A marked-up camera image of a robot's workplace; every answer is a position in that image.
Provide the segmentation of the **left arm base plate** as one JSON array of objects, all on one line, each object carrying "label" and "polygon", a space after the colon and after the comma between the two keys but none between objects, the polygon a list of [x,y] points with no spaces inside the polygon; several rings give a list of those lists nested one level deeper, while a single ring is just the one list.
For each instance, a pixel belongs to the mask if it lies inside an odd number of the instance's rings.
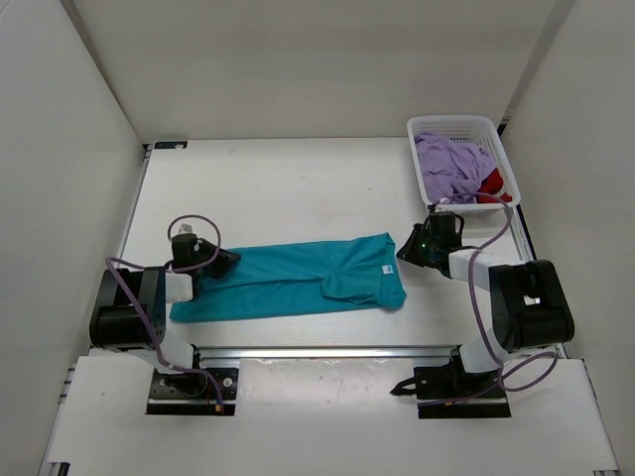
[{"label": "left arm base plate", "polygon": [[148,392],[146,414],[150,416],[233,417],[239,386],[239,361],[212,362],[204,370],[214,377],[221,391],[203,375],[165,373],[155,370]]}]

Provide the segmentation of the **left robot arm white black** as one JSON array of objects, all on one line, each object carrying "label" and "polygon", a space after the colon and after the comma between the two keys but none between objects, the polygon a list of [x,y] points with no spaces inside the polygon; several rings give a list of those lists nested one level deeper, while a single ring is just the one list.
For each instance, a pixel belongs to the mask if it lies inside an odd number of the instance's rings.
[{"label": "left robot arm white black", "polygon": [[170,239],[172,260],[139,268],[106,261],[89,323],[94,347],[128,353],[154,367],[159,380],[188,399],[215,395],[218,383],[199,365],[199,351],[167,329],[171,303],[198,302],[202,282],[226,277],[241,261],[193,232]]}]

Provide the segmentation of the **teal t shirt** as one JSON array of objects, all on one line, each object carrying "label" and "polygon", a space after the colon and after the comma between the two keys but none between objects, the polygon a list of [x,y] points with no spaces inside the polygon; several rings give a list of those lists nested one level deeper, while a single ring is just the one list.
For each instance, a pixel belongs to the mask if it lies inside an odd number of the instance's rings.
[{"label": "teal t shirt", "polygon": [[352,240],[235,248],[240,260],[172,305],[175,323],[400,309],[407,294],[388,233]]}]

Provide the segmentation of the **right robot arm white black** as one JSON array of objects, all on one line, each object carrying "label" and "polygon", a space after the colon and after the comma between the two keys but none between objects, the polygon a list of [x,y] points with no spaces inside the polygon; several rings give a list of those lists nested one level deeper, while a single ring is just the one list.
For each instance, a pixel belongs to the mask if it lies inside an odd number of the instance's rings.
[{"label": "right robot arm white black", "polygon": [[398,259],[465,282],[479,336],[454,347],[448,362],[419,367],[392,395],[416,396],[425,405],[456,405],[494,392],[508,393],[505,366],[521,351],[556,362],[551,346],[574,336],[572,313],[554,264],[513,263],[462,242],[465,221],[449,211],[432,211],[417,223]]}]

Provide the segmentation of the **purple t shirt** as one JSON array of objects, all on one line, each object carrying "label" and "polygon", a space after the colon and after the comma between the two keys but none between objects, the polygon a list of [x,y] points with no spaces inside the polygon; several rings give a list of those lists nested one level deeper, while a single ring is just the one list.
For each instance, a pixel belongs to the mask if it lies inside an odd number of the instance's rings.
[{"label": "purple t shirt", "polygon": [[469,142],[456,142],[433,132],[415,137],[427,197],[450,203],[476,202],[473,195],[481,183],[496,169],[487,151]]}]

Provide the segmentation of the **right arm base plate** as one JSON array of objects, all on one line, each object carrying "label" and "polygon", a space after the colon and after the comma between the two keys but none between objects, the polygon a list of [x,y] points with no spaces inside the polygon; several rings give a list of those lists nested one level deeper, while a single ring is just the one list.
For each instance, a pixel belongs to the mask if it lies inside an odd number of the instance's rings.
[{"label": "right arm base plate", "polygon": [[496,371],[470,374],[453,364],[416,367],[418,419],[508,418],[506,393]]}]

